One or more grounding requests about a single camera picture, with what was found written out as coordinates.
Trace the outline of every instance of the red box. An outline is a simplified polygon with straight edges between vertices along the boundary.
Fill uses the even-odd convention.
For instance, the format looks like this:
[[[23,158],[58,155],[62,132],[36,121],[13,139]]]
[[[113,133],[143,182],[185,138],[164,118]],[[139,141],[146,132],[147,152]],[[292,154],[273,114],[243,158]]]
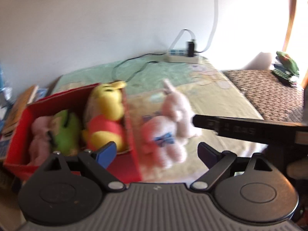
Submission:
[[[54,94],[29,104],[23,111],[13,133],[4,166],[21,180],[29,179],[38,168],[37,166],[27,166],[29,162],[28,148],[33,139],[31,124],[40,116],[55,115],[65,109],[71,109],[82,119],[88,97],[97,85],[98,83]],[[129,150],[117,154],[107,170],[122,182],[130,183],[140,181],[141,175],[124,90],[122,90],[122,93],[122,103],[125,107],[124,123]]]

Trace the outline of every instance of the power strip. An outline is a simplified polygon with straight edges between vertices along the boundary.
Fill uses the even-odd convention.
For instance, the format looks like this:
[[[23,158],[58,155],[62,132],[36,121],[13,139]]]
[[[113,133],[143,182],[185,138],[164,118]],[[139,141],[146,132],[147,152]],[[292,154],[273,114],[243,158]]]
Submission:
[[[193,57],[188,57],[186,49],[169,49],[167,60],[168,62],[199,63],[200,55],[196,54]]]

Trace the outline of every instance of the wall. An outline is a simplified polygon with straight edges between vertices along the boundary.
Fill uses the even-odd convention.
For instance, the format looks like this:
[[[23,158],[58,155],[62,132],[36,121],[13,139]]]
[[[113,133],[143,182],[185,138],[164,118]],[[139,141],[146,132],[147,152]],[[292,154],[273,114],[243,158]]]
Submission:
[[[183,28],[202,50],[212,23],[213,0],[0,0],[0,61],[16,95],[76,69],[165,51]],[[287,23],[288,0],[219,0],[204,55],[218,69],[244,67],[282,48]]]

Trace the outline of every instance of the woven mat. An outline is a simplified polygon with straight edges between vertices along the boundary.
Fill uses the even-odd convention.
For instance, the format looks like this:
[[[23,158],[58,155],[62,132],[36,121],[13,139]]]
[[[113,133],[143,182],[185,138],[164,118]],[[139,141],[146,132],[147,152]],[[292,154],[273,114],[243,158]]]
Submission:
[[[231,70],[224,74],[265,120],[301,122],[302,89],[283,85],[271,70]]]

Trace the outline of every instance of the pink plush toy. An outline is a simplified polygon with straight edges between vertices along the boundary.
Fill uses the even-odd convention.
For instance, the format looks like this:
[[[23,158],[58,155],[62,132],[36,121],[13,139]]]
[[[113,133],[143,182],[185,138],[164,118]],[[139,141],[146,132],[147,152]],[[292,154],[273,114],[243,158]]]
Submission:
[[[33,140],[29,147],[30,163],[28,165],[40,166],[50,155],[50,137],[47,132],[50,130],[51,120],[52,116],[41,116],[32,123]]]
[[[201,135],[201,129],[192,124],[195,115],[188,99],[177,91],[169,80],[163,80],[166,98],[161,107],[162,116],[146,122],[141,129],[145,153],[153,153],[156,163],[169,168],[173,162],[184,162],[184,145],[188,138]]]

